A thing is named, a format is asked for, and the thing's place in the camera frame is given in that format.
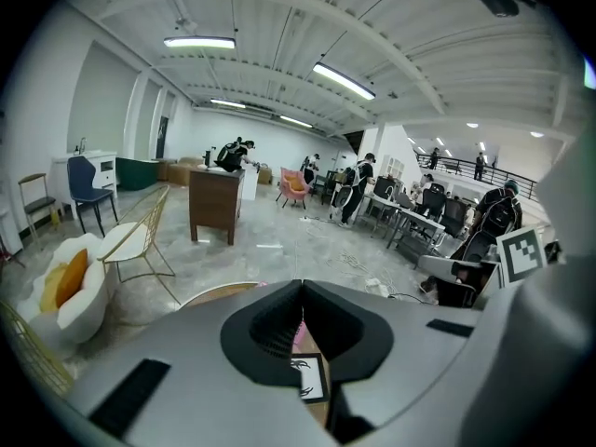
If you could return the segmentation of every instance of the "ceiling light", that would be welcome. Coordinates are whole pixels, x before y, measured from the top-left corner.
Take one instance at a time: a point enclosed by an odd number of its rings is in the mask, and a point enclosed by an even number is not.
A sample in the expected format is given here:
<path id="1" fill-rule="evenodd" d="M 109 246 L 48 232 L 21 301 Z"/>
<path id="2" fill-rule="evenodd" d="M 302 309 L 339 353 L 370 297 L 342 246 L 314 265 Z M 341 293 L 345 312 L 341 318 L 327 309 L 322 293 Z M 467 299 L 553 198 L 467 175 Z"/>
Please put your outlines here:
<path id="1" fill-rule="evenodd" d="M 215 104 L 223 104 L 224 106 L 232 106 L 234 108 L 244 109 L 246 107 L 244 104 L 240 104 L 239 102 L 222 101 L 222 100 L 211 100 L 211 102 L 213 102 Z"/>
<path id="2" fill-rule="evenodd" d="M 315 73 L 319 73 L 320 75 L 327 76 L 328 78 L 332 79 L 336 83 L 345 86 L 348 89 L 351 89 L 356 94 L 360 95 L 365 100 L 373 100 L 374 93 L 371 93 L 368 89 L 364 86 L 359 85 L 356 81 L 352 81 L 348 77 L 344 76 L 341 73 L 337 73 L 335 70 L 332 70 L 328 66 L 324 64 L 317 63 L 313 68 Z"/>
<path id="3" fill-rule="evenodd" d="M 305 128 L 313 127 L 311 124 L 303 123 L 302 121 L 299 121 L 298 119 L 292 119 L 291 117 L 287 117 L 286 115 L 281 115 L 280 117 L 282 119 L 285 119 L 286 121 L 290 121 L 291 123 L 296 123 L 296 124 L 299 124 L 300 126 L 304 126 Z"/>
<path id="4" fill-rule="evenodd" d="M 234 38 L 218 38 L 216 36 L 173 36 L 164 39 L 166 47 L 236 47 Z"/>

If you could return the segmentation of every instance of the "gold wire chair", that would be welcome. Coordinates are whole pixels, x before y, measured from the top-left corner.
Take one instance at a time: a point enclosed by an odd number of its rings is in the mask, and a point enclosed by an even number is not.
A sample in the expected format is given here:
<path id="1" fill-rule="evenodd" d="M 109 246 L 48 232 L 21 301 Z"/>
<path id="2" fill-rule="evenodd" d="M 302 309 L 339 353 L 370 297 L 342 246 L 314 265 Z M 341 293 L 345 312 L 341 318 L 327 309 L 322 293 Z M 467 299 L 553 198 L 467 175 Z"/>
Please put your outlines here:
<path id="1" fill-rule="evenodd" d="M 161 213 L 166 205 L 166 199 L 168 198 L 169 186 L 164 185 L 159 187 L 155 191 L 153 191 L 148 196 L 145 196 L 141 200 L 139 200 L 132 208 L 124 214 L 123 217 L 120 218 L 116 227 L 114 227 L 108 234 L 105 236 L 105 239 L 102 243 L 102 253 L 103 255 L 98 257 L 98 260 L 103 262 L 104 270 L 107 269 L 108 264 L 115 264 L 116 270 L 118 272 L 118 279 L 120 283 L 125 283 L 134 278 L 138 277 L 146 277 L 149 275 L 153 275 L 157 278 L 157 280 L 162 284 L 162 286 L 166 289 L 169 295 L 176 300 L 178 305 L 181 305 L 178 298 L 174 296 L 166 284 L 160 277 L 175 277 L 176 274 L 174 270 L 172 270 L 171 266 L 169 266 L 168 261 L 164 258 L 161 251 L 156 245 L 156 233 L 157 227 L 159 226 L 159 220 L 161 218 Z M 143 217 L 137 223 L 124 223 L 127 219 L 127 216 L 131 214 L 141 203 L 147 201 L 151 197 L 156 198 L 155 205 L 146 212 Z M 156 272 L 153 266 L 149 263 L 147 259 L 147 252 L 151 247 L 154 247 L 164 261 L 164 264 L 168 267 L 171 273 L 160 273 Z M 137 258 L 143 258 L 145 262 L 149 265 L 151 269 L 150 273 L 141 273 L 139 275 L 134 275 L 132 277 L 122 279 L 120 275 L 120 262 L 126 262 L 128 260 L 134 260 Z"/>
<path id="2" fill-rule="evenodd" d="M 12 307 L 0 302 L 0 319 L 8 344 L 25 373 L 63 397 L 73 378 Z"/>

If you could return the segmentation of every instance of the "pink chair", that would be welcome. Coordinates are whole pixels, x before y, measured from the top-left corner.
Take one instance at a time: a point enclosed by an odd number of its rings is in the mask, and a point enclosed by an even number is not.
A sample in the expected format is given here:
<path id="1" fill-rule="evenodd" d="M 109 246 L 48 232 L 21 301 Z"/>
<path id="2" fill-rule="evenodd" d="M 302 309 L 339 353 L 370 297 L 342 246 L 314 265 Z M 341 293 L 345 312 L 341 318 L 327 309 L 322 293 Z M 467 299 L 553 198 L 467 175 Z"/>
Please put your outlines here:
<path id="1" fill-rule="evenodd" d="M 298 178 L 298 180 L 301 182 L 303 186 L 303 190 L 293 190 L 291 188 L 290 181 L 288 181 L 287 177 Z M 300 170 L 288 170 L 281 168 L 281 182 L 279 183 L 279 191 L 280 192 L 278 198 L 276 198 L 276 202 L 282 195 L 286 197 L 286 201 L 283 203 L 283 206 L 281 208 L 286 207 L 288 200 L 292 199 L 294 201 L 294 204 L 296 203 L 296 200 L 302 200 L 302 205 L 306 209 L 305 197 L 308 194 L 308 184 L 305 181 L 305 175 Z"/>

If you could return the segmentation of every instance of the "navy blue chair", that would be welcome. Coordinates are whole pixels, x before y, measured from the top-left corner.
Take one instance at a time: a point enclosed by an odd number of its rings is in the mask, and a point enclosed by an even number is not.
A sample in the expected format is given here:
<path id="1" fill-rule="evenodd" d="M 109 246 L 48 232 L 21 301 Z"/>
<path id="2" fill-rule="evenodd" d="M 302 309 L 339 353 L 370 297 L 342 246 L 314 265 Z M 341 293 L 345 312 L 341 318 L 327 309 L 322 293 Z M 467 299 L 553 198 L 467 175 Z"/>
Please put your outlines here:
<path id="1" fill-rule="evenodd" d="M 99 203 L 105 198 L 110 198 L 112 204 L 112 211 L 114 212 L 115 220 L 118 222 L 118 216 L 115 213 L 114 193 L 109 189 L 96 189 L 93 187 L 93 178 L 95 177 L 95 166 L 91 164 L 84 156 L 75 156 L 68 159 L 68 186 L 71 191 L 71 199 L 74 201 L 76 207 L 76 215 L 81 221 L 81 228 L 83 233 L 85 225 L 83 224 L 83 217 L 81 217 L 81 207 L 85 204 L 91 204 L 95 212 L 95 218 L 100 226 L 102 235 L 105 237 L 102 227 L 102 217 L 100 215 Z"/>

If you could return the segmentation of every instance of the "railing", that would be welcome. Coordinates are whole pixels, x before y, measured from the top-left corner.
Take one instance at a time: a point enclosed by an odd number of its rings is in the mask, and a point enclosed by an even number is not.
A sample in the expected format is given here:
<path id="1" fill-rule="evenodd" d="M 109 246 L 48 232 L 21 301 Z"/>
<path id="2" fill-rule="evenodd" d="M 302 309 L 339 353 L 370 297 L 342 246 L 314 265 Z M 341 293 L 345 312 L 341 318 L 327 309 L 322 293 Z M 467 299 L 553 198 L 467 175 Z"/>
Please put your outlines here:
<path id="1" fill-rule="evenodd" d="M 430 156 L 423 156 L 416 154 L 418 159 L 418 166 L 421 168 L 430 169 Z M 454 173 L 461 175 L 462 177 L 469 177 L 474 179 L 476 173 L 476 164 L 462 159 L 453 159 L 451 157 L 439 157 L 437 160 L 437 166 L 434 170 L 440 172 Z M 493 169 L 491 166 L 482 167 L 482 179 L 484 183 L 491 185 L 497 185 L 502 187 L 503 184 L 509 179 L 513 179 L 520 187 L 520 196 L 524 196 L 531 200 L 538 201 L 535 194 L 536 181 L 522 177 L 521 175 L 507 172 L 506 170 Z"/>

